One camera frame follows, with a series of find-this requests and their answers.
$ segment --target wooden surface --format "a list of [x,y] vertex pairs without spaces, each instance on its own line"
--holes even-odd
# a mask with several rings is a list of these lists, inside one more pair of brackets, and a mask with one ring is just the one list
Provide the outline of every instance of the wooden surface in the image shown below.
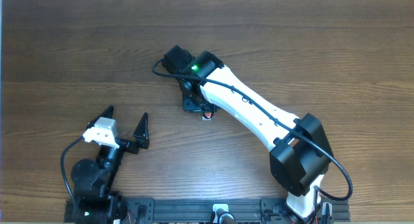
[[[150,67],[175,44],[209,50],[249,87],[323,123],[354,183],[353,221],[414,220],[414,0],[3,0],[2,221],[62,221],[63,149],[108,105],[121,136],[149,112],[151,145],[126,155],[127,196],[285,197],[268,152],[236,119],[182,111]],[[82,143],[67,171],[98,147]],[[347,186],[330,167],[323,189]]]

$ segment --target black cable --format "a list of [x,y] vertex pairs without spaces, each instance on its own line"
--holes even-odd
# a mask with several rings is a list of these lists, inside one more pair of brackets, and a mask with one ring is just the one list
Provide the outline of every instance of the black cable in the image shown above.
[[162,62],[162,60],[163,59],[161,59],[157,63],[155,63],[154,66],[153,66],[153,68],[152,68],[153,73],[155,73],[158,76],[163,76],[163,77],[166,77],[166,78],[189,79],[189,80],[197,80],[197,81],[202,81],[202,82],[210,82],[210,83],[213,83],[213,84],[216,84],[216,85],[221,85],[221,86],[223,86],[225,88],[228,88],[228,89],[230,89],[233,92],[239,93],[242,96],[242,98],[244,98],[246,100],[249,100],[249,103],[250,104],[255,105],[270,120],[273,120],[276,125],[280,125],[282,128],[284,128],[287,131],[289,131],[291,134],[293,134],[299,140],[305,141],[306,143],[310,144],[313,148],[315,148],[316,150],[318,150],[320,153],[324,154],[331,162],[333,162],[335,164],[335,166],[338,167],[339,171],[342,172],[342,174],[345,177],[345,179],[347,181],[347,184],[348,184],[348,193],[344,197],[332,196],[332,195],[328,194],[327,192],[323,191],[320,187],[315,186],[315,189],[317,191],[319,191],[320,193],[322,193],[323,195],[325,195],[326,197],[328,197],[329,199],[332,199],[334,201],[346,201],[346,200],[348,200],[352,196],[352,193],[353,193],[354,188],[353,188],[353,185],[352,185],[351,178],[349,177],[349,174],[347,173],[347,171],[345,170],[345,168],[332,155],[330,155],[328,152],[326,152],[321,147],[319,147],[315,142],[311,141],[310,139],[308,139],[307,137],[305,137],[301,133],[298,133],[297,131],[289,128],[286,125],[284,125],[284,123],[282,123],[278,119],[274,118],[268,111],[266,111],[263,107],[261,107],[256,101],[254,101],[248,95],[244,94],[242,91],[238,90],[237,88],[235,88],[232,85],[228,85],[228,84],[225,84],[225,83],[222,83],[222,82],[218,82],[216,80],[211,80],[211,79],[208,79],[208,78],[199,78],[199,77],[195,77],[195,76],[179,75],[179,74],[164,74],[164,73],[156,72],[155,67],[160,62]]
[[74,145],[76,145],[77,143],[79,143],[79,141],[81,141],[81,140],[83,140],[83,136],[81,136],[81,137],[79,137],[78,139],[76,139],[74,142],[72,142],[70,145],[68,145],[66,148],[65,148],[65,150],[63,151],[63,153],[62,153],[62,156],[61,156],[61,158],[60,158],[60,168],[61,168],[61,170],[62,170],[62,176],[63,176],[63,182],[65,182],[65,186],[66,186],[66,189],[67,189],[67,192],[69,193],[69,196],[71,197],[71,199],[72,199],[72,202],[73,202],[73,207],[74,207],[74,213],[75,213],[75,215],[76,215],[76,211],[77,211],[77,209],[78,209],[78,205],[77,205],[77,203],[76,203],[76,200],[75,200],[75,198],[74,198],[74,196],[73,196],[73,193],[72,193],[72,190],[71,190],[71,186],[69,185],[69,182],[68,182],[68,180],[67,180],[67,176],[66,176],[66,171],[65,171],[65,155],[66,155],[66,153],[74,146]]

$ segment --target wooden table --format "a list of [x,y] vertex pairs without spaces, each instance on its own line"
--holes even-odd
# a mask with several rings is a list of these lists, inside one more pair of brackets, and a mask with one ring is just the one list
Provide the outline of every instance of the wooden table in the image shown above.
[[[114,187],[156,199],[285,197],[235,118],[185,113],[151,66],[209,50],[278,107],[323,123],[354,183],[351,217],[414,220],[414,0],[3,0],[2,221],[61,221],[63,149],[115,106],[121,136],[149,113],[151,145]],[[66,169],[98,146],[82,143]],[[323,189],[345,194],[332,165]]]

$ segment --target wood grain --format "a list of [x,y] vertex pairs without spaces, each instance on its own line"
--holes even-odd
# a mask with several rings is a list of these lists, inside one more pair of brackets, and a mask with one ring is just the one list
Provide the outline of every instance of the wood grain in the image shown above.
[[[108,105],[151,146],[114,187],[156,199],[284,197],[268,152],[224,111],[185,113],[150,67],[172,46],[218,55],[273,104],[322,122],[354,183],[353,221],[414,210],[414,0],[3,0],[1,221],[62,221],[64,147]],[[81,143],[67,170],[97,146]],[[323,188],[344,194],[330,167]]]

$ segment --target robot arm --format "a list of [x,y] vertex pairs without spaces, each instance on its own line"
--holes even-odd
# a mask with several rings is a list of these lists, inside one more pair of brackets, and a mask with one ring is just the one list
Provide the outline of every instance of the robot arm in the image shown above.
[[300,222],[311,220],[320,202],[315,188],[320,186],[330,160],[306,141],[298,139],[294,146],[290,144],[295,139],[292,134],[295,131],[333,157],[321,122],[311,114],[300,119],[266,101],[210,52],[195,58],[175,46],[160,62],[170,74],[153,72],[177,79],[185,111],[202,113],[205,117],[205,113],[213,114],[222,108],[262,141],[269,151],[272,175],[289,192],[287,206]]

